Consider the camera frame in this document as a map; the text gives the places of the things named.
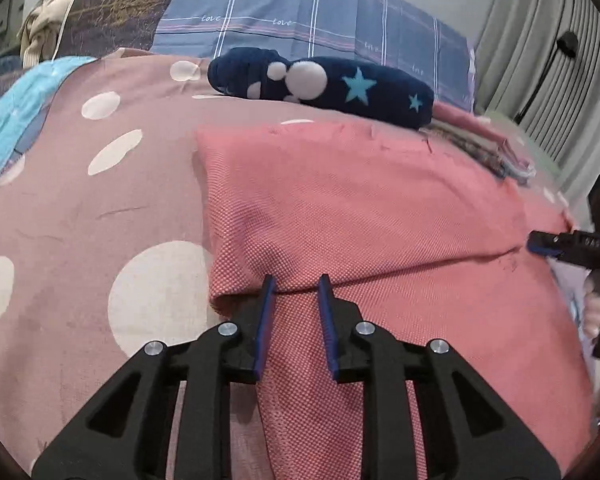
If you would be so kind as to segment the right hand white glove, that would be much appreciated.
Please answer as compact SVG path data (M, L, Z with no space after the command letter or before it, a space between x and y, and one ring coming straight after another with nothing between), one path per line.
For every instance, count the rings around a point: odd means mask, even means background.
M600 334L600 292L596 283L600 281L600 272L591 272L584 282L583 330L590 339Z

